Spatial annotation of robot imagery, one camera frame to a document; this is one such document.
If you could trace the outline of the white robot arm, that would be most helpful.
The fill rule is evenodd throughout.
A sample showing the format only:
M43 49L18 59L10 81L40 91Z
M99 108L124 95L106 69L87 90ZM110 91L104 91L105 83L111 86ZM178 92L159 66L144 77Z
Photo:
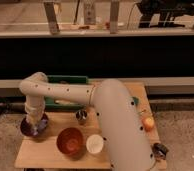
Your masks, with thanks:
M46 127L45 99L63 99L91 106L105 139L113 171L158 171L156 160L128 88L117 79L97 85L50 83L42 72L23 79L26 118L22 133L36 136Z

